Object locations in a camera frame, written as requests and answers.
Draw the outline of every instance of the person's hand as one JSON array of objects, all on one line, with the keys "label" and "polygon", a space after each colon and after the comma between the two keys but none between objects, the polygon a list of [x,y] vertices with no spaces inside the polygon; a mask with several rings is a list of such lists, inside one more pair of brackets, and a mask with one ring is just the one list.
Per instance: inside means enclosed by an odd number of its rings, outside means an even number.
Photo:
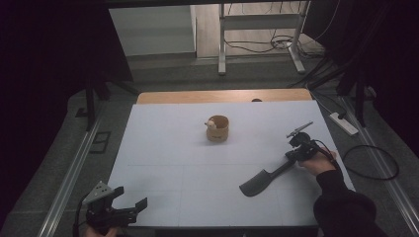
[{"label": "person's hand", "polygon": [[84,237],[116,237],[117,233],[118,229],[115,227],[110,228],[106,235],[102,235],[91,226],[87,226],[86,232],[84,233]]},{"label": "person's hand", "polygon": [[[329,152],[326,148],[321,147],[321,149]],[[333,159],[336,159],[336,153],[331,151]],[[336,170],[336,168],[330,163],[329,158],[327,158],[323,153],[317,152],[311,159],[298,162],[298,165],[304,167],[312,175],[317,176],[325,171]]]}]

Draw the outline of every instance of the white tabletop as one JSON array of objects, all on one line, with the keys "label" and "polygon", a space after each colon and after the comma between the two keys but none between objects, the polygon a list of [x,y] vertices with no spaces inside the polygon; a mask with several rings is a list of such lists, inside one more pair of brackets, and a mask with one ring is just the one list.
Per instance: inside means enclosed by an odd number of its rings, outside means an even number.
[{"label": "white tabletop", "polygon": [[[204,122],[214,115],[229,118],[225,142],[207,140]],[[126,191],[113,207],[148,198],[134,225],[149,227],[316,225],[321,190],[298,165],[255,197],[239,189],[284,164],[292,149],[286,135],[309,121],[304,132],[336,150],[315,101],[134,105],[108,182]]]}]

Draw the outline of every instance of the table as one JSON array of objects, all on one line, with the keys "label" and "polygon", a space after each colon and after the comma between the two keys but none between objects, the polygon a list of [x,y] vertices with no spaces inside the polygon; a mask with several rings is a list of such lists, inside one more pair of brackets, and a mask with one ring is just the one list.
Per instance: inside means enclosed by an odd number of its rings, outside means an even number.
[{"label": "table", "polygon": [[[250,103],[253,99],[265,103]],[[302,168],[293,167],[256,197],[238,189],[260,170],[285,163],[282,154],[291,150],[286,133],[308,119],[315,125],[305,131],[336,150],[310,99],[304,89],[141,94],[109,181],[110,187],[126,189],[115,208],[148,198],[135,225],[152,228],[315,227],[312,205],[320,189]],[[230,134],[213,144],[203,123],[217,112],[230,118]],[[345,170],[344,176],[353,189]]]}]

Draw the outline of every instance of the black paddle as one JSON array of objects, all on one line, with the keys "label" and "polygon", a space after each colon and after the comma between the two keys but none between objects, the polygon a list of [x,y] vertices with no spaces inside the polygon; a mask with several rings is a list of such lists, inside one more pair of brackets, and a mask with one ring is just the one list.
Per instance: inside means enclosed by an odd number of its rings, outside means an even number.
[{"label": "black paddle", "polygon": [[241,192],[248,196],[253,197],[264,191],[275,178],[281,175],[285,170],[295,164],[294,159],[290,159],[287,163],[282,165],[276,171],[269,173],[266,170],[262,170],[257,174],[255,177],[250,179],[248,182],[244,183],[243,185],[239,186]]}]

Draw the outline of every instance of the wall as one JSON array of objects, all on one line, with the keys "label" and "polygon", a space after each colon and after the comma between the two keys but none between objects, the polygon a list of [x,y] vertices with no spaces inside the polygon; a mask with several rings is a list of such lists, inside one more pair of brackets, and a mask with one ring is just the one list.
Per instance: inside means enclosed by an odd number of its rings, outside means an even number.
[{"label": "wall", "polygon": [[195,52],[194,6],[110,10],[126,56]]}]

